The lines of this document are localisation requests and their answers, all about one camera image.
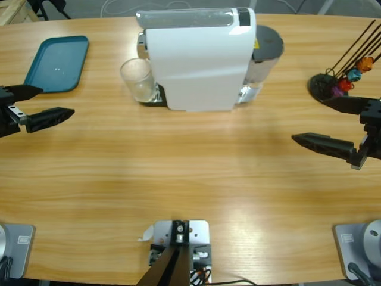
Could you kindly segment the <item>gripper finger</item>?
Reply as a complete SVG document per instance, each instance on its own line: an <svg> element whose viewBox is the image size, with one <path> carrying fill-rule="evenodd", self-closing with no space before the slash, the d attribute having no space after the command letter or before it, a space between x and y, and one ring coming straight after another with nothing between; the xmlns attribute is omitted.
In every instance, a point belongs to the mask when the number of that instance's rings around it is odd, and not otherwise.
<svg viewBox="0 0 381 286"><path fill-rule="evenodd" d="M34 133L42 129L56 126L69 119L75 110L70 108L55 107L27 117L26 131Z"/></svg>
<svg viewBox="0 0 381 286"><path fill-rule="evenodd" d="M14 102L29 100L43 92L43 89L32 85L11 86L11 93L14 95Z"/></svg>
<svg viewBox="0 0 381 286"><path fill-rule="evenodd" d="M363 97L334 97L324 100L323 104L341 113L359 115L370 101L371 98Z"/></svg>
<svg viewBox="0 0 381 286"><path fill-rule="evenodd" d="M302 133L291 138L313 152L345 160L353 169L360 170L369 155L369 137L366 135L358 149L351 141L331 138L317 133Z"/></svg>

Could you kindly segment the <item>arm gripper body black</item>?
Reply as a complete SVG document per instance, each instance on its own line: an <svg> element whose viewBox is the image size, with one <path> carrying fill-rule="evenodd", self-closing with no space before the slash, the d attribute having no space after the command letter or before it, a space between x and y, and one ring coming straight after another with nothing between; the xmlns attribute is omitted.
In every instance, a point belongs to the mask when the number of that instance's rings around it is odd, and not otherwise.
<svg viewBox="0 0 381 286"><path fill-rule="evenodd" d="M26 127L28 115L15 103L11 86L1 86L1 138L19 133L22 125Z"/></svg>
<svg viewBox="0 0 381 286"><path fill-rule="evenodd" d="M368 157L380 157L380 100L367 100L360 113L360 123L366 132L360 151L367 148Z"/></svg>

